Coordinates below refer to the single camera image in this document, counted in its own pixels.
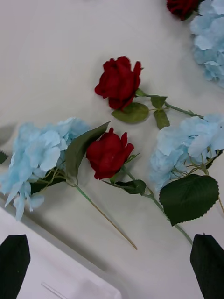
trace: rose petal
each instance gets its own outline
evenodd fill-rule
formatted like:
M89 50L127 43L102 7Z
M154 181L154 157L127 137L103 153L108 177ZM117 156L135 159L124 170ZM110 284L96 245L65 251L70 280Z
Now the rose petal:
M131 154L131 152L133 151L134 146L131 143L128 143L126 148L125 148L125 153L126 153L126 160L129 157L129 155Z
M127 107L133 101L133 99L134 99L134 95L131 98L129 98L127 101L123 102L123 105L120 109L124 110L124 108Z
M108 70L110 69L111 67L116 67L116 64L115 64L115 61L113 58L111 58L109 61L106 61L103 65L104 67L104 70Z
M86 158L90 161L97 163L102 155L102 143L100 141L95 141L86 150Z
M111 169L114 171L118 171L121 169L121 167L124 165L125 161L127 160L126 152L121 151L116 154L116 156L113 158L113 163L111 164Z
M103 173L103 172L110 172L111 170L114 170L114 163L116 161L114 161L114 157L115 157L116 153L111 152L106 152L103 154L103 156L101 157L101 160L99 162L99 172Z
M119 99L124 101L130 98L135 93L135 76L134 73L129 73L119 88Z
M141 73L141 62L140 61L136 61L133 72L136 76L140 75L140 73Z
M104 140L104 142L103 153L113 151L113 154L116 154L123 149L122 143L117 134L111 134Z
M126 68L131 69L131 63L130 60L126 56L121 56L117 59L117 62L119 64L124 65Z

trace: white tray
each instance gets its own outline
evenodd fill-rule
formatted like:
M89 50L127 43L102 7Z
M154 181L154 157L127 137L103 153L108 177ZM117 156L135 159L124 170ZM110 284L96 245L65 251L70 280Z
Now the white tray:
M30 247L31 262L17 299L128 299L110 275L30 219L17 222L3 206L0 199L0 244L8 235L26 234Z

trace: artificial flower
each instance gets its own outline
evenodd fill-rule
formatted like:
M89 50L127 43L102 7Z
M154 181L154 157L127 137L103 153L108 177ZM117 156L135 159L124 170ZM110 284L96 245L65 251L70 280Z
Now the artificial flower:
M197 9L200 0L167 0L168 10L184 21Z
M224 116L209 114L183 120L178 128L165 127L157 136L157 145L150 159L150 180L160 190L171 179L180 177L186 166L214 158L224 149Z
M194 57L205 68L208 81L224 87L224 1L206 0L199 6L199 16L191 22Z
M125 161L133 151L134 146L127 144L127 133L121 137L110 128L108 133L93 142L86 151L86 157L91 167L95 170L95 178L111 178L124 165Z
M109 98L112 109L124 109L130 104L140 85L141 64L136 62L131 69L130 60L126 56L117 60L111 58L104 63L104 73L100 77L95 92L104 99Z
M69 118L56 126L49 124L42 129L31 123L19 128L9 169L0 175L0 191L3 194L9 193L6 205L14 199L18 220L23 215L25 200L28 201L31 211L44 200L41 195L31 195L30 181L43 178L47 171L56 167L71 140L89 129L78 118Z

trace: hydrangea petal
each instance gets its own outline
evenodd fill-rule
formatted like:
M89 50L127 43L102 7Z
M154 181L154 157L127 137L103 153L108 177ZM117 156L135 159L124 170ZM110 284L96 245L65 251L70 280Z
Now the hydrangea petal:
M31 209L37 209L42 205L44 202L44 196L43 195L34 195L30 199L30 208Z
M213 0L211 6L214 8L217 14L224 14L224 2L223 0Z
M58 147L47 149L44 153L44 158L40 165L40 169L42 169L43 171L48 171L54 168L57 164L59 157L60 149Z
M25 209L25 198L22 195L19 195L13 203L14 207L16 208L16 220L20 221L22 219L24 209Z

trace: white surface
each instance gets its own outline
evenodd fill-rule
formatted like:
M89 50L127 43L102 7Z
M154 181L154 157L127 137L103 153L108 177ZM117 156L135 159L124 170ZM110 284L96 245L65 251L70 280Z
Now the white surface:
M147 179L147 161L158 132L153 116L125 125L94 93L102 64L127 55L142 62L141 87L199 114L224 112L224 91L207 82L192 58L187 22L175 20L165 0L0 0L0 126L36 125L79 116L96 126L112 120L128 132L140 158L136 177ZM184 118L169 112L172 124ZM4 146L10 151L13 137ZM224 201L224 156L211 168ZM82 187L139 250L135 251L76 190L49 188L31 217L63 242L122 281L131 299L202 299L189 262L190 245L146 198L96 181L87 161ZM224 247L218 204L203 218L184 223L193 238L212 234Z
M8 235L26 235L29 243L30 264L17 299L127 299L108 275L26 217L16 222L0 208L0 227L0 244Z

